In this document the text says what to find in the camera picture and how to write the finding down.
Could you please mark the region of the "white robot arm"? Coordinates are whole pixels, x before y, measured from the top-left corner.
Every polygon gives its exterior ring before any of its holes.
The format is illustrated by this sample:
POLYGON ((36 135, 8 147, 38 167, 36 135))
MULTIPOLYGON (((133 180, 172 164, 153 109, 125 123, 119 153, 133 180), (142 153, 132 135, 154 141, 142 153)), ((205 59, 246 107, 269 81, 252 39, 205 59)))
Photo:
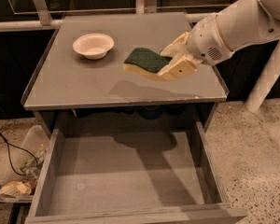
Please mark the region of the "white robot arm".
POLYGON ((280 39, 280 0, 238 0, 194 25, 161 51, 171 61, 157 76, 175 80, 216 65, 236 51, 280 39))

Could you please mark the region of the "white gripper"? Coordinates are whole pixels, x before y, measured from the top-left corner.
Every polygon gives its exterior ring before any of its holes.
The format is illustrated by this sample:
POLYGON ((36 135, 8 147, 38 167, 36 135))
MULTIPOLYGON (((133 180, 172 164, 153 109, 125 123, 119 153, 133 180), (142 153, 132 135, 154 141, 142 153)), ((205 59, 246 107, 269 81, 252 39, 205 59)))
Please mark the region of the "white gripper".
POLYGON ((187 77, 195 73, 202 62, 216 65, 228 60, 233 53, 223 37, 217 14, 212 14, 197 22, 190 32, 183 33, 161 51, 161 56, 173 59, 157 76, 165 81, 187 77))

